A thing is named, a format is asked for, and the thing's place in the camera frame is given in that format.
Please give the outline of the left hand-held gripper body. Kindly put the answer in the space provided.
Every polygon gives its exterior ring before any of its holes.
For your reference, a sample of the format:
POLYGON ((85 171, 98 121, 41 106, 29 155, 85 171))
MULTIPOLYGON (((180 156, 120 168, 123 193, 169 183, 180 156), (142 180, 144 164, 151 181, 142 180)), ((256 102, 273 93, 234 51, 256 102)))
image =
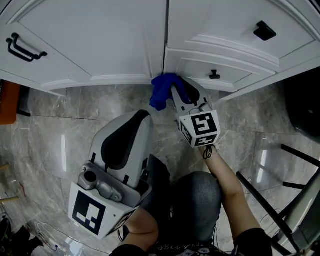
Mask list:
POLYGON ((68 217, 102 240, 125 224, 151 190, 143 179, 131 188, 87 161, 71 183, 68 217))

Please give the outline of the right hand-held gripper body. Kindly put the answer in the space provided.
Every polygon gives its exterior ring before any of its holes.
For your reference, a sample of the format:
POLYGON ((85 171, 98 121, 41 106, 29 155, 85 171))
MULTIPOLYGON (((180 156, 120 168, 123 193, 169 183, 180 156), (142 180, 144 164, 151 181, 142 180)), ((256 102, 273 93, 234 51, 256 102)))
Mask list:
POLYGON ((209 103, 175 104, 176 122, 192 148, 214 144, 221 134, 219 117, 209 103))

